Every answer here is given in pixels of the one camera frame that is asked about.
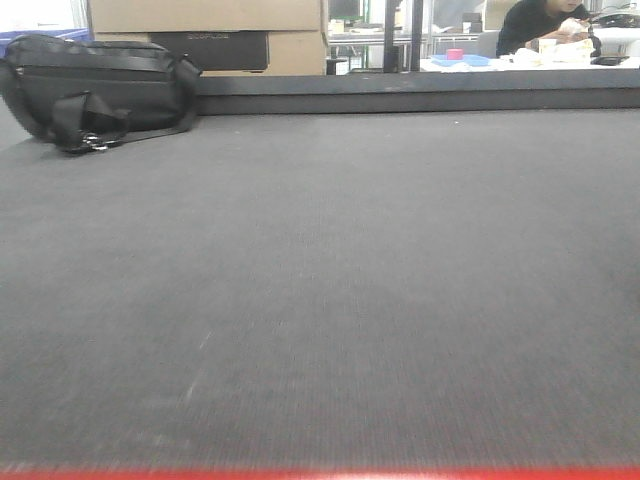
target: pink object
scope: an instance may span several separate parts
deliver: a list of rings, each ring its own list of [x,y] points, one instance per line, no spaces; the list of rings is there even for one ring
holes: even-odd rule
[[[450,48],[447,50],[447,60],[462,60],[464,50],[461,48]]]

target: strap buckle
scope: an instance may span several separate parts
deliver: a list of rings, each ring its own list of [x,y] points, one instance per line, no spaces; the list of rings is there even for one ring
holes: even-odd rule
[[[93,132],[85,132],[82,135],[82,144],[96,152],[106,152],[109,149],[109,143],[102,140]]]

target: gray carpet surface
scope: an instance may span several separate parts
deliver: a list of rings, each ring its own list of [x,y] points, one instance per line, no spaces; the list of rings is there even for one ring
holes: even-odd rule
[[[639,130],[207,117],[83,157],[5,135],[0,466],[640,463]]]

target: red edge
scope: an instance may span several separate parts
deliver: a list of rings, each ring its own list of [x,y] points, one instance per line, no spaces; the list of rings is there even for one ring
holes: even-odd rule
[[[6,471],[0,480],[640,480],[640,467],[414,471]]]

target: black shoulder bag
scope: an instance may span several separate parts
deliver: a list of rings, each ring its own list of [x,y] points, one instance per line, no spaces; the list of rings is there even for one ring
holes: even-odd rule
[[[31,135],[86,153],[189,130],[201,73],[153,43],[23,35],[0,60],[0,93]]]

